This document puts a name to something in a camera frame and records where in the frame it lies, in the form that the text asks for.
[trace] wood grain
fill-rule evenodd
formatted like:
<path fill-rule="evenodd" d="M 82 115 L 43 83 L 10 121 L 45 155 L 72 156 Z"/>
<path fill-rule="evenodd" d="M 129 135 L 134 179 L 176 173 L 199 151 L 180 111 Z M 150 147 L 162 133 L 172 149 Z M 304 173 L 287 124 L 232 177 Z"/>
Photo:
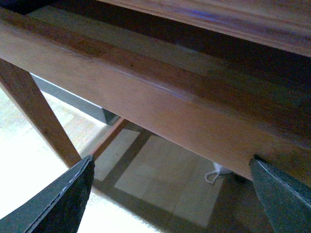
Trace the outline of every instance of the wood grain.
<path fill-rule="evenodd" d="M 311 2 L 99 0 L 311 56 Z"/>
<path fill-rule="evenodd" d="M 311 185 L 300 109 L 6 10 L 0 19 L 0 58 L 245 177 L 259 154 Z"/>
<path fill-rule="evenodd" d="M 74 145 L 27 71 L 0 59 L 0 87 L 67 166 L 72 167 L 81 160 Z"/>
<path fill-rule="evenodd" d="M 120 118 L 112 128 L 105 134 L 104 138 L 101 142 L 95 147 L 95 149 L 91 152 L 94 157 L 94 160 L 98 159 L 98 157 L 103 153 L 103 151 L 110 145 L 113 139 L 118 136 L 121 130 L 127 125 L 128 120 L 124 118 Z"/>

